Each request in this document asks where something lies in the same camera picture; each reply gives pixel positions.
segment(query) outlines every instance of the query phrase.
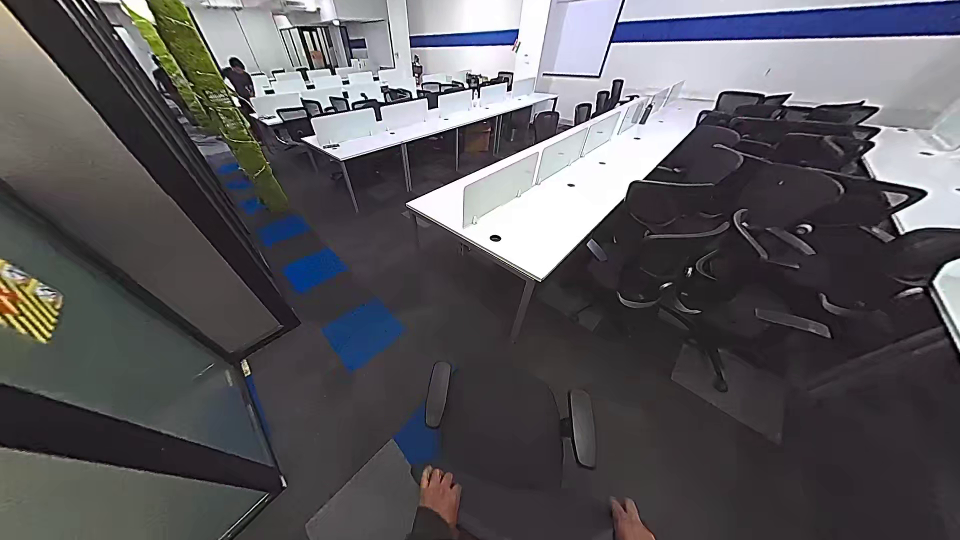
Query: blue carpet tile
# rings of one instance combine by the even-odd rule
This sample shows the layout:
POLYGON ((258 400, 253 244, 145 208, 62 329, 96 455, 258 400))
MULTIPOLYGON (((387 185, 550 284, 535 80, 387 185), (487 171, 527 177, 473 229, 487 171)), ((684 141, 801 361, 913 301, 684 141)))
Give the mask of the blue carpet tile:
POLYGON ((373 299, 324 327, 333 351, 350 371, 367 364, 403 333, 403 325, 373 299))

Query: blue stripe on wall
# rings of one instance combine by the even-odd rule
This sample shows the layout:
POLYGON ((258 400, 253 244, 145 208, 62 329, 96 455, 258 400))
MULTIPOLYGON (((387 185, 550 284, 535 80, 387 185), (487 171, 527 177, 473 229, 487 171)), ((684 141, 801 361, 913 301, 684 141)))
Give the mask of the blue stripe on wall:
POLYGON ((463 34, 432 34, 410 36, 411 48, 422 47, 479 47, 484 45, 513 45, 520 30, 466 32, 463 34))
POLYGON ((960 1, 619 22, 612 42, 951 36, 960 1))

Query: black door frame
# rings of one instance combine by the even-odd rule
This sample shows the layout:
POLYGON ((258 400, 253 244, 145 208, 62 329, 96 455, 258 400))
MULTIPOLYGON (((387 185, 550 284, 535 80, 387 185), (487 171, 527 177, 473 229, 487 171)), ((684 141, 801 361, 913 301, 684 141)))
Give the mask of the black door frame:
MULTIPOLYGON (((158 306, 162 303, 153 295, 148 304, 234 365, 297 327, 300 319, 280 294, 236 208, 99 5, 94 0, 4 3, 280 326, 245 350, 227 351, 169 307, 158 306)), ((132 285, 129 277, 118 279, 132 285)))

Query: person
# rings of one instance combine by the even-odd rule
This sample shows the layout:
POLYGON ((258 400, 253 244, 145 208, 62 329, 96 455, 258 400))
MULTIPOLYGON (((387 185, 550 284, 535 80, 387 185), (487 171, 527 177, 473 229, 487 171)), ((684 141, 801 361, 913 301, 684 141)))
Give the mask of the person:
POLYGON ((246 66, 236 57, 230 57, 230 68, 225 76, 233 85, 237 95, 243 100, 250 101, 253 97, 253 79, 250 73, 247 73, 246 66))
MULTIPOLYGON (((420 476, 420 505, 407 540, 471 540, 473 536, 457 529, 461 486, 453 475, 427 465, 420 476)), ((631 499, 623 503, 610 497, 613 531, 616 540, 656 540, 631 499)))

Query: glass door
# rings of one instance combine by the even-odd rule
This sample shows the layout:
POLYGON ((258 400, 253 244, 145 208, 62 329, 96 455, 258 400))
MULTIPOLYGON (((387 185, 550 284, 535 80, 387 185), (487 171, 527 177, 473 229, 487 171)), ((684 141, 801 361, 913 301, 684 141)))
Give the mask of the glass door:
POLYGON ((243 376, 84 249, 0 190, 0 523, 220 538, 281 485, 243 376))

